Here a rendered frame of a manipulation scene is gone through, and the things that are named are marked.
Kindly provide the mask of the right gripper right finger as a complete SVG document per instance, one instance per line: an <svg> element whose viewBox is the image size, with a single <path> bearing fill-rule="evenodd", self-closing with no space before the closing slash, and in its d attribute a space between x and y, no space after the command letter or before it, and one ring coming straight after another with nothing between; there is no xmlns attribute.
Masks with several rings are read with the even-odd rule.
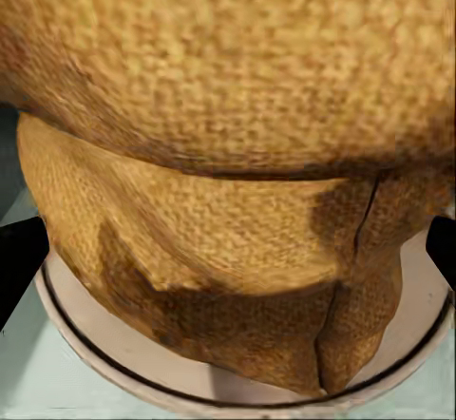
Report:
<svg viewBox="0 0 456 420"><path fill-rule="evenodd" d="M456 220L435 217L428 227L426 249L456 294Z"/></svg>

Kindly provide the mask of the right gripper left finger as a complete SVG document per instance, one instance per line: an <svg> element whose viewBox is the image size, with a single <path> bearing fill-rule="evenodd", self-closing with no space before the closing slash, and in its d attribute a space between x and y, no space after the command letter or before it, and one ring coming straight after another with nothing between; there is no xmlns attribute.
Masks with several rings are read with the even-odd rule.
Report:
<svg viewBox="0 0 456 420"><path fill-rule="evenodd" d="M0 227L0 331L47 258L49 242L42 217Z"/></svg>

